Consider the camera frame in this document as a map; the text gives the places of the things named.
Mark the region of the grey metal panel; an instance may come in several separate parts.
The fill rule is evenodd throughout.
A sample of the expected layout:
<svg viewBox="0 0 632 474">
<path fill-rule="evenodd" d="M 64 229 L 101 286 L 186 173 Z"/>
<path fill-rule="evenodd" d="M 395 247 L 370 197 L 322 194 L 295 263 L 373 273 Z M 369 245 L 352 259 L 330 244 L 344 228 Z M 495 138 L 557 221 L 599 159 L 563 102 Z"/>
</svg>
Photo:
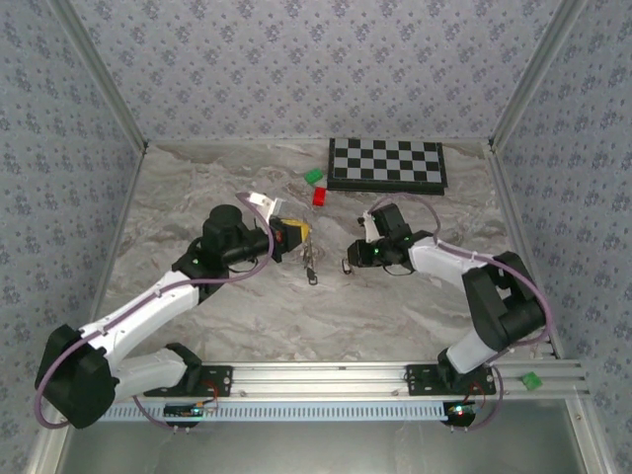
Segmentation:
<svg viewBox="0 0 632 474">
<path fill-rule="evenodd" d="M 587 474 L 562 422 L 228 423 L 170 434 L 103 423 L 72 434 L 55 474 Z"/>
</svg>

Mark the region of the aluminium table edge rail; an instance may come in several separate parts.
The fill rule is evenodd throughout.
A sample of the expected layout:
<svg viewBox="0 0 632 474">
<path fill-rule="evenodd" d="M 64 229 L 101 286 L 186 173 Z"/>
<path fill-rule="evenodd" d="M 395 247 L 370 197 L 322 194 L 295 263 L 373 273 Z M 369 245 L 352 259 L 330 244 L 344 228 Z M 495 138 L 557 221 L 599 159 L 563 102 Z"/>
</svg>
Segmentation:
<svg viewBox="0 0 632 474">
<path fill-rule="evenodd" d="M 496 189 L 496 196 L 503 219 L 505 220 L 512 249 L 521 256 L 526 269 L 533 278 L 533 282 L 537 288 L 545 294 L 544 283 L 540 276 L 539 269 L 535 264 L 531 246 L 521 220 L 519 208 L 503 160 L 496 153 L 495 148 L 488 142 L 483 143 L 483 151 L 489 164 L 490 174 Z M 531 358 L 535 359 L 559 359 L 564 357 L 564 350 L 555 326 L 552 326 L 548 336 L 541 342 L 516 347 L 513 354 L 517 356 L 519 353 L 529 354 Z"/>
<path fill-rule="evenodd" d="M 107 294 L 108 284 L 110 281 L 110 277 L 117 259 L 117 254 L 119 250 L 119 244 L 124 233 L 124 228 L 126 224 L 126 220 L 128 217 L 129 209 L 133 200 L 135 188 L 140 176 L 140 171 L 142 167 L 142 163 L 144 161 L 144 157 L 146 156 L 146 150 L 148 147 L 148 143 L 145 142 L 140 151 L 140 155 L 136 160 L 136 163 L 133 168 L 133 172 L 130 176 L 129 184 L 124 196 L 124 200 L 122 203 L 122 208 L 120 213 L 118 214 L 117 226 L 115 228 L 113 241 L 110 245 L 107 258 L 105 261 L 104 270 L 99 280 L 99 284 L 97 286 L 97 291 L 95 294 L 94 301 L 91 306 L 90 311 L 90 321 L 95 321 L 99 316 L 100 308 L 102 306 L 103 300 Z"/>
</svg>

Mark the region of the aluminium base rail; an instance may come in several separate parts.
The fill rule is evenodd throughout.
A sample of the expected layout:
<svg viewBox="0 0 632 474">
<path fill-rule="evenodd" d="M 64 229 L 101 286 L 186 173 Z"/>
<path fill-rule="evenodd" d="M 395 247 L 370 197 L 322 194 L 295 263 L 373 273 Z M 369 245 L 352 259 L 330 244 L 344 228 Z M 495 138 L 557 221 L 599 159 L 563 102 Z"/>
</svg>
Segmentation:
<svg viewBox="0 0 632 474">
<path fill-rule="evenodd" d="M 468 393 L 465 396 L 411 396 L 404 380 L 409 364 L 429 362 L 234 362 L 231 393 L 221 400 L 388 400 L 425 397 L 429 400 L 456 400 L 467 395 L 490 401 L 504 395 L 516 400 L 584 398 L 590 390 L 581 364 L 575 360 L 508 360 L 492 369 L 497 393 Z M 535 372 L 543 385 L 527 391 L 521 377 Z"/>
</svg>

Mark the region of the black grey chessboard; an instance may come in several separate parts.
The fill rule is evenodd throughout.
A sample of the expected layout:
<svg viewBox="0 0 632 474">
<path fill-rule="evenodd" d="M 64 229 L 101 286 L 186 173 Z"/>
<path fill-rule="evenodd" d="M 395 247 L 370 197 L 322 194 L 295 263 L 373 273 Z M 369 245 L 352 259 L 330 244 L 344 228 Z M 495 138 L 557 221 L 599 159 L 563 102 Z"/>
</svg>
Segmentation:
<svg viewBox="0 0 632 474">
<path fill-rule="evenodd" d="M 447 187 L 440 142 L 368 138 L 329 142 L 330 191 L 442 196 Z"/>
</svg>

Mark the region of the aluminium corner post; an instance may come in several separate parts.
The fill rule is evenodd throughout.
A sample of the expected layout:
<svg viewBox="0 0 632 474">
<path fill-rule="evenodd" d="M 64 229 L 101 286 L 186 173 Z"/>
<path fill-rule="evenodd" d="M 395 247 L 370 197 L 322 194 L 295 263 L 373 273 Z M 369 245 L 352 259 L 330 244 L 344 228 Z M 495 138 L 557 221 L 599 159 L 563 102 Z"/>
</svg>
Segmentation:
<svg viewBox="0 0 632 474">
<path fill-rule="evenodd" d="M 561 0 L 490 136 L 490 146 L 494 152 L 502 151 L 506 146 L 572 27 L 588 3 L 589 0 Z"/>
<path fill-rule="evenodd" d="M 68 40 L 88 69 L 97 89 L 110 108 L 122 132 L 134 149 L 142 154 L 146 142 L 136 121 L 123 99 L 112 74 L 97 51 L 70 0 L 46 0 Z"/>
</svg>

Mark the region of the small circuit board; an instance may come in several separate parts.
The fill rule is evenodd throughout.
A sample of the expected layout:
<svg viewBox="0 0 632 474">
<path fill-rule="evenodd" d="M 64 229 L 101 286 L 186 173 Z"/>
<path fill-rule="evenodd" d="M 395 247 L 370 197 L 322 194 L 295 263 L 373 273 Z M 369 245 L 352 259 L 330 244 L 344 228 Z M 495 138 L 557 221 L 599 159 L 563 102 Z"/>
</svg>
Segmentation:
<svg viewBox="0 0 632 474">
<path fill-rule="evenodd" d="M 163 409 L 163 417 L 182 419 L 202 419 L 217 410 L 214 403 L 208 401 L 194 403 L 167 403 Z"/>
<path fill-rule="evenodd" d="M 442 423 L 453 428 L 468 429 L 482 411 L 482 406 L 473 401 L 445 402 L 443 404 L 446 419 Z"/>
</svg>

